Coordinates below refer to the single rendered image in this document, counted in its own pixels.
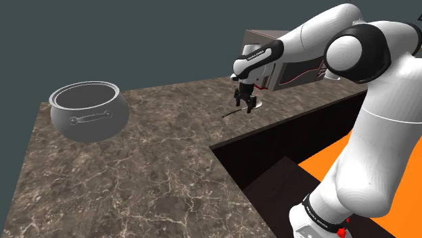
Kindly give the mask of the black handled silver spoon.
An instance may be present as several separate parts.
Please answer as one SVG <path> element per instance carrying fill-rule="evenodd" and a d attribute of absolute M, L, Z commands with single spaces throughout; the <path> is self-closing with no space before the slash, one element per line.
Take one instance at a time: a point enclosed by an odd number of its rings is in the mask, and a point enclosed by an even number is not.
<path fill-rule="evenodd" d="M 254 107 L 254 109 L 259 108 L 261 105 L 262 105 L 262 102 L 261 102 L 261 101 L 257 101 L 256 106 Z M 229 116 L 229 115 L 231 115 L 231 114 L 234 114 L 234 113 L 236 113 L 236 112 L 240 112 L 240 111 L 242 111 L 242 110 L 246 110 L 247 108 L 248 108 L 248 107 L 244 107 L 244 108 L 241 108 L 241 109 L 238 109 L 238 110 L 235 110 L 235 111 L 229 112 L 228 114 L 224 114 L 224 115 L 222 115 L 222 118 L 225 118 L 225 117 L 227 117 L 227 116 Z"/>

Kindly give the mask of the grey box appliance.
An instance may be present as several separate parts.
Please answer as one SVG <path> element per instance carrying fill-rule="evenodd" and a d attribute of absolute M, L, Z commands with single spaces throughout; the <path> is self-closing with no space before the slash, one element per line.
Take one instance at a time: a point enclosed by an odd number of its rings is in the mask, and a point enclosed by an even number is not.
<path fill-rule="evenodd" d="M 288 30 L 246 30 L 242 47 L 251 44 L 265 45 L 288 32 Z M 325 71 L 323 56 L 305 62 L 277 62 L 270 74 L 255 80 L 255 87 L 270 91 L 296 87 L 324 79 Z"/>

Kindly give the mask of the grey round pot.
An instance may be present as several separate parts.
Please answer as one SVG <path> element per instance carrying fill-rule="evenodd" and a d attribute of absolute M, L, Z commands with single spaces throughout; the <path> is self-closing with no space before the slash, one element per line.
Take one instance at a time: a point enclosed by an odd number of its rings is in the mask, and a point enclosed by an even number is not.
<path fill-rule="evenodd" d="M 113 83 L 86 81 L 66 85 L 49 97 L 51 121 L 64 137 L 81 143 L 103 141 L 127 124 L 128 103 Z"/>

